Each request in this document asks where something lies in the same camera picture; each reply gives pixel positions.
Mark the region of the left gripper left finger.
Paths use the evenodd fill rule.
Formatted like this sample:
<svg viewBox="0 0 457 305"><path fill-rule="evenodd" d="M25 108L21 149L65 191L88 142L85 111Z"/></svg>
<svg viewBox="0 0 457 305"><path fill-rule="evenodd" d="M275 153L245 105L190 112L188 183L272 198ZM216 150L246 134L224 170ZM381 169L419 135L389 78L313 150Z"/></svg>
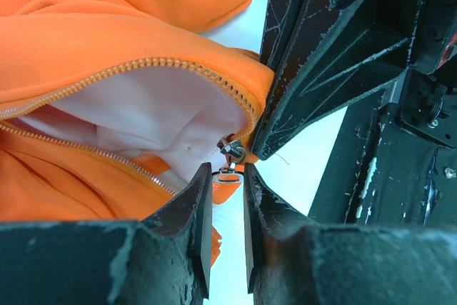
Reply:
<svg viewBox="0 0 457 305"><path fill-rule="evenodd" d="M209 296L211 165L142 221L1 225L3 304L201 304Z"/></svg>

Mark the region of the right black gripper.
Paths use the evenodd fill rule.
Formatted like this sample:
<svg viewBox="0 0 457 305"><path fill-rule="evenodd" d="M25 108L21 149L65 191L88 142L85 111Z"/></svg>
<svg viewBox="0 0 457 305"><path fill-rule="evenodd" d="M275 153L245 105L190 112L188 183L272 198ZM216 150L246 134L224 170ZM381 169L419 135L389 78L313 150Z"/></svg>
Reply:
<svg viewBox="0 0 457 305"><path fill-rule="evenodd" d="M410 61L398 125L456 148L456 0L268 0L261 62L274 78L251 151L268 159Z"/></svg>

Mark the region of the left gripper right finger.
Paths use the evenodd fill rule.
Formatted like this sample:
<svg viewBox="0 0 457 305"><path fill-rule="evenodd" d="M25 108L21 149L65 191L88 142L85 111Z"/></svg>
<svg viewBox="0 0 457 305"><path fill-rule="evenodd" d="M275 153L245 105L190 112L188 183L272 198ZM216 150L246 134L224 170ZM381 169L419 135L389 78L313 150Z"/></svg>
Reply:
<svg viewBox="0 0 457 305"><path fill-rule="evenodd" d="M243 173L247 289L256 304L454 304L456 230L320 224Z"/></svg>

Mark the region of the orange jacket pink lining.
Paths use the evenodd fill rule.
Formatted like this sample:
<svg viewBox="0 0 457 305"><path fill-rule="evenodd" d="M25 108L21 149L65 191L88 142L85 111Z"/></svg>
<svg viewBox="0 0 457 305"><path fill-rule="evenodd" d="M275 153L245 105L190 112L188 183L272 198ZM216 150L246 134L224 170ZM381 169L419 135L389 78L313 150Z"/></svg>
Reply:
<svg viewBox="0 0 457 305"><path fill-rule="evenodd" d="M273 72L215 35L253 0L1 0L1 220L145 219L241 163Z"/></svg>

